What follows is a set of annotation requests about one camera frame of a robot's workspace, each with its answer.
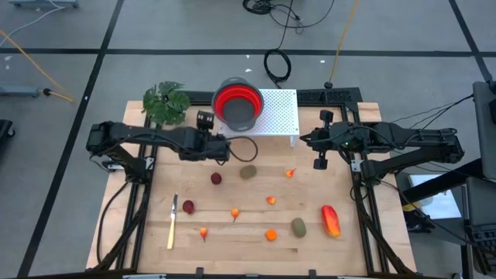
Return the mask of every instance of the wooden board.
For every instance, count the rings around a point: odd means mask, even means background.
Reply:
[[[363,122],[381,120],[378,105],[360,103]],[[144,114],[141,102],[129,102],[124,122],[141,126]],[[188,110],[185,125],[195,126],[198,109],[210,111],[210,107],[192,107]],[[320,108],[299,108],[301,134],[322,126]],[[334,121],[341,121],[334,110]],[[363,249],[354,201],[350,199],[350,168],[336,152],[328,152],[328,170],[314,170],[316,153],[305,143],[298,141],[289,147],[287,137],[254,138],[260,149],[253,165],[256,177],[244,181],[239,170],[246,166],[235,158],[220,167],[215,161],[184,162],[177,154],[160,148],[153,178],[153,187],[146,218],[139,272],[143,273],[194,273],[196,267],[204,267],[207,274],[280,274],[304,275],[316,269],[319,275],[366,275]],[[137,145],[124,145],[137,155]],[[232,142],[232,149],[242,158],[253,156],[252,146],[244,139]],[[374,154],[387,158],[387,154]],[[284,172],[296,168],[295,176],[287,178]],[[219,172],[222,183],[213,185],[210,175]],[[393,177],[386,177],[394,183]],[[110,174],[102,208],[122,186],[123,173]],[[171,223],[171,203],[174,193],[179,194],[173,250],[167,250],[167,237]],[[411,269],[415,269],[412,249],[396,190],[379,185],[375,188],[377,207],[380,212],[384,237],[394,251]],[[274,196],[275,205],[269,205],[266,197]],[[102,237],[102,256],[113,246],[122,231],[129,189],[126,189],[110,206],[105,217]],[[182,211],[182,203],[190,199],[196,212],[188,215]],[[341,237],[333,239],[322,228],[319,209],[331,205],[339,214]],[[230,215],[231,208],[238,208],[236,222]],[[307,235],[296,238],[291,231],[291,220],[300,217],[307,226]],[[199,229],[208,228],[204,243]],[[268,242],[264,233],[276,229],[278,238]],[[88,258],[88,267],[96,265],[96,234]],[[129,266],[128,249],[126,262]],[[374,253],[376,270],[379,270]]]

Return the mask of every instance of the artificial plant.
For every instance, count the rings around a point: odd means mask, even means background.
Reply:
[[[183,84],[174,81],[163,81],[146,90],[143,96],[143,111],[150,120],[157,124],[178,125],[184,122],[189,108],[188,96],[179,91]]]

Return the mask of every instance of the fake fruit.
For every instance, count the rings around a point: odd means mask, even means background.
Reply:
[[[291,221],[291,228],[297,237],[303,237],[307,234],[307,227],[301,218],[293,219]]]
[[[277,238],[277,232],[275,229],[269,229],[265,232],[265,236],[267,237],[267,240],[274,241]]]
[[[213,173],[211,176],[210,176],[210,180],[212,181],[212,183],[214,185],[219,185],[221,182],[222,182],[222,176],[220,176],[219,173]]]
[[[257,174],[257,167],[250,165],[241,168],[239,175],[242,179],[250,179]]]
[[[286,171],[286,177],[291,178],[295,174],[296,169]]]
[[[203,238],[203,242],[205,242],[205,238],[207,237],[207,228],[201,228],[200,229],[200,236]]]
[[[183,203],[183,211],[188,214],[193,214],[195,211],[195,204],[190,200],[185,201]]]
[[[275,205],[276,204],[276,198],[269,197],[269,198],[267,198],[267,202],[270,203],[271,205]]]
[[[328,235],[335,238],[341,235],[338,214],[331,205],[322,206],[322,224]]]
[[[238,218],[238,216],[239,216],[239,209],[237,209],[237,208],[231,209],[231,215],[234,218],[234,220],[232,222],[235,222],[236,218]]]

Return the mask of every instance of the knife handle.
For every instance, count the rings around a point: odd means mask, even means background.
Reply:
[[[170,223],[171,224],[169,229],[169,240],[167,241],[168,250],[172,249],[172,246],[174,245],[174,231],[176,229],[176,219],[174,218]]]

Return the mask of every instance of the potted plant leaf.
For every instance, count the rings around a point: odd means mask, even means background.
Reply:
[[[184,122],[189,108],[189,97],[179,89],[184,85],[174,81],[163,81],[146,90],[143,96],[143,112],[150,120],[160,125],[179,125]]]

